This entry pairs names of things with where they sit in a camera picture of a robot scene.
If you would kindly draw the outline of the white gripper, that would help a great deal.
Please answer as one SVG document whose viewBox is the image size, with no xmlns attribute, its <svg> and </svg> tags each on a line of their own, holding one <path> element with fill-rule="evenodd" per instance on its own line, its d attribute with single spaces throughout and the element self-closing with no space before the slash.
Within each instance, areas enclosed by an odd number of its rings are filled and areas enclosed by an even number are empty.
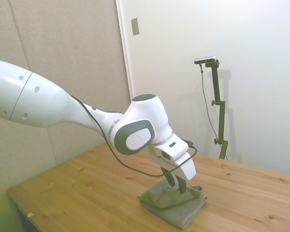
<svg viewBox="0 0 290 232">
<path fill-rule="evenodd" d="M 175 180 L 172 173 L 176 175 L 180 192 L 186 191 L 186 181 L 191 180 L 196 169 L 190 154 L 187 152 L 188 145 L 148 145 L 148 155 L 151 161 L 161 167 L 163 175 L 171 187 L 175 186 Z"/>
</svg>

